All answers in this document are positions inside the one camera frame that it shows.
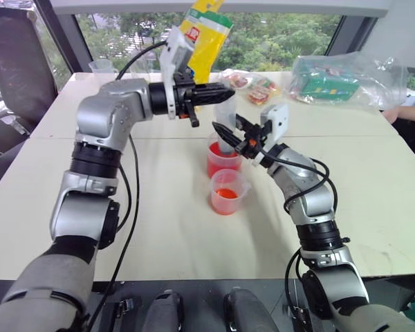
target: person's arm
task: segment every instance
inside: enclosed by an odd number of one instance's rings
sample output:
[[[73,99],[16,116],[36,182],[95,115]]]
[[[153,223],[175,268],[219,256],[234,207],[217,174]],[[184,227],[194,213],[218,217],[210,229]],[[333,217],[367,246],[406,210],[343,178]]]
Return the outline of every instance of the person's arm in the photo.
[[[394,123],[397,118],[415,121],[415,106],[398,106],[382,114],[390,123]]]

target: clear plastic bag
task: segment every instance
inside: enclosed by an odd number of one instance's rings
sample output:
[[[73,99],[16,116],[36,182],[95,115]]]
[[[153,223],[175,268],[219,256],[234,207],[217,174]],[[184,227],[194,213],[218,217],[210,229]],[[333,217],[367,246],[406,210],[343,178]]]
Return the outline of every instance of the clear plastic bag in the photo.
[[[362,53],[298,57],[289,94],[302,102],[390,109],[406,98],[407,69]]]
[[[279,87],[267,77],[247,71],[226,69],[220,73],[219,79],[256,105],[267,103],[273,95],[280,92]]]

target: robotic arm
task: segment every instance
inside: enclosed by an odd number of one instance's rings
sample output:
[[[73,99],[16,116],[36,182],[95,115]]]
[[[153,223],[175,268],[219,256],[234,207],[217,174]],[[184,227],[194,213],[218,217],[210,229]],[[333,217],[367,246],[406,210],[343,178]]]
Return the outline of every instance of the robotic arm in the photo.
[[[281,163],[297,163],[315,169],[310,158],[285,144],[275,144],[286,130],[287,112],[287,106],[268,107],[261,115],[261,126],[237,115],[237,128],[244,131],[244,140],[234,136],[222,124],[214,122],[213,125],[237,153],[253,159],[255,165],[265,167],[286,201],[290,201],[288,212],[297,228],[300,255],[309,267],[302,276],[309,307],[320,319],[332,320],[339,331],[415,331],[415,323],[405,316],[389,307],[369,304],[349,248],[344,245],[347,239],[340,237],[333,197],[327,187],[322,185],[296,199],[289,199],[317,185],[319,178],[310,170]]]
[[[191,52],[191,44],[173,29],[160,59],[167,69],[164,82],[118,80],[81,102],[71,166],[64,172],[50,220],[53,244],[6,293],[0,304],[0,331],[83,330],[97,251],[116,235],[119,204],[110,196],[117,190],[117,171],[131,128],[166,113],[189,118],[197,127],[195,106],[219,103],[234,94],[222,84],[196,85],[181,70]]]

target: person's hand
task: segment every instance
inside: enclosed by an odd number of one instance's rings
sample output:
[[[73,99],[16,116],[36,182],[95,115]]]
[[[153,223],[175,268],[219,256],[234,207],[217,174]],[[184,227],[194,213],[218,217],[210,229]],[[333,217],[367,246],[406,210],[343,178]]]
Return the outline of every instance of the person's hand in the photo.
[[[389,121],[389,123],[394,123],[398,117],[398,114],[400,113],[400,107],[395,107],[394,109],[387,109],[386,111],[383,111],[384,117]]]

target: snack package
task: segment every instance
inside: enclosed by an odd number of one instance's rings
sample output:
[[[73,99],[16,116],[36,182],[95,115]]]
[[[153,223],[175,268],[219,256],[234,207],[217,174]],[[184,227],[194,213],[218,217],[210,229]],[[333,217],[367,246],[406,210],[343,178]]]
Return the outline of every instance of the snack package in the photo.
[[[226,69],[220,73],[220,82],[233,88],[251,103],[263,105],[280,92],[279,87],[268,78],[247,71]]]
[[[214,5],[207,10],[209,3]],[[197,84],[209,82],[210,69],[232,27],[232,22],[227,17],[213,11],[218,10],[222,3],[223,1],[197,1],[180,26],[180,30],[195,44],[188,66]]]
[[[389,109],[403,103],[407,69],[362,52],[302,56],[295,60],[289,94],[302,102]]]

